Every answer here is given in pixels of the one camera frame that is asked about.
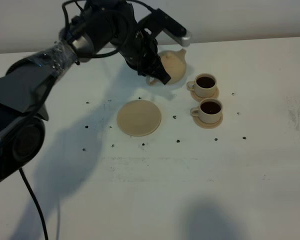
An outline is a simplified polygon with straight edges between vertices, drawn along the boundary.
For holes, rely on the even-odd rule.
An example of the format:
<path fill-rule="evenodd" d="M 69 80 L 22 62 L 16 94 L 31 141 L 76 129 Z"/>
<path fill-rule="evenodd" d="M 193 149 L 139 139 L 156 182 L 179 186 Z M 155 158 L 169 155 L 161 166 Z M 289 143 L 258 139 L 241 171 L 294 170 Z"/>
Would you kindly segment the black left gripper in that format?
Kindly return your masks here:
<path fill-rule="evenodd" d="M 120 53 L 139 75 L 166 85 L 171 76 L 158 56 L 155 41 L 135 20 L 132 4 L 125 0 L 87 0 L 69 24 L 69 44 L 81 60 Z"/>

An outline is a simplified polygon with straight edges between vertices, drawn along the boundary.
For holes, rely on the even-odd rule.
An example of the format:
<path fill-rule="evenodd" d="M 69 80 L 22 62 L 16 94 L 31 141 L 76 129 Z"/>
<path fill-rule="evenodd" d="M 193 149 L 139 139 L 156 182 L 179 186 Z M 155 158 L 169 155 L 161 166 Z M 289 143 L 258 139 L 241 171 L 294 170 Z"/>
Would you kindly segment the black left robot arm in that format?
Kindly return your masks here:
<path fill-rule="evenodd" d="M 130 0 L 88 0 L 79 15 L 64 15 L 65 26 L 53 47 L 15 62 L 0 78 L 0 182 L 40 151 L 45 138 L 45 109 L 53 86 L 74 64 L 104 58 L 114 46 L 140 76 L 170 80 L 158 55 L 156 36 L 176 37 L 185 29 L 161 9 L 136 21 Z"/>

